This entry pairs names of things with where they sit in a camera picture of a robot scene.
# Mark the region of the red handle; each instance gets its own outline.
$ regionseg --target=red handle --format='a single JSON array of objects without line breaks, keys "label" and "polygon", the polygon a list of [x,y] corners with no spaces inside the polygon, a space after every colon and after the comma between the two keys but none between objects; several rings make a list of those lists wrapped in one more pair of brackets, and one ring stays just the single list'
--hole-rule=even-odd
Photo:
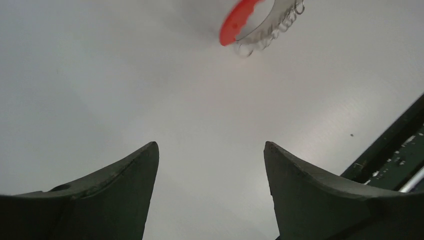
[{"label": "red handle", "polygon": [[237,35],[248,22],[249,16],[254,12],[255,5],[264,0],[241,0],[229,13],[221,26],[219,41],[222,46],[227,46],[236,41]]}]

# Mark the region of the metal ring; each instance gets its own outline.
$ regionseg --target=metal ring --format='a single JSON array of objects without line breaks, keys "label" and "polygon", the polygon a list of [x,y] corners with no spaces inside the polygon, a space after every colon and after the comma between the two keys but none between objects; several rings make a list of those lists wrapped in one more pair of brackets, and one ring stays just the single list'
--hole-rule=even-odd
[{"label": "metal ring", "polygon": [[298,11],[298,0],[296,0],[296,2],[294,2],[294,11],[296,12],[296,14],[301,15],[304,13],[305,11],[305,4],[304,4],[304,0],[302,0],[302,11]]}]

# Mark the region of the dark green machine frame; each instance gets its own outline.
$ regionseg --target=dark green machine frame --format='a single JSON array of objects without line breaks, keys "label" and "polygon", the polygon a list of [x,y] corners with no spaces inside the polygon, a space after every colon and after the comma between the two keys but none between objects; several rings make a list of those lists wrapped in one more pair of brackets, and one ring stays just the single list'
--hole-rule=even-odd
[{"label": "dark green machine frame", "polygon": [[[424,166],[423,126],[424,95],[341,176],[267,142],[278,239],[424,239],[424,192],[398,192]],[[151,142],[48,192],[0,195],[0,240],[141,240],[158,165]]]}]

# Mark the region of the keychain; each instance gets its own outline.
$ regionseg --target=keychain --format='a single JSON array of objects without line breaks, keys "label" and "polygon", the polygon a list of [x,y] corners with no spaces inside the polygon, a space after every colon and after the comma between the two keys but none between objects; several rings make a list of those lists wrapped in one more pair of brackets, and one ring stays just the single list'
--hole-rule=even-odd
[{"label": "keychain", "polygon": [[241,0],[229,13],[222,24],[219,41],[222,46],[234,44],[235,52],[249,57],[254,50],[267,48],[280,33],[285,33],[305,11],[304,0],[274,0],[274,4],[265,20],[246,36],[237,39],[255,5],[263,0]]}]

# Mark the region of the metal rod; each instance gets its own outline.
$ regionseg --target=metal rod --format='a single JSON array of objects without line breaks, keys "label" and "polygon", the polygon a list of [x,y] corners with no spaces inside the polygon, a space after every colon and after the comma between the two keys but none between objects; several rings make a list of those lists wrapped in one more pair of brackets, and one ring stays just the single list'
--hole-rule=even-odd
[{"label": "metal rod", "polygon": [[400,190],[401,193],[409,193],[424,179],[424,167],[421,168]]}]

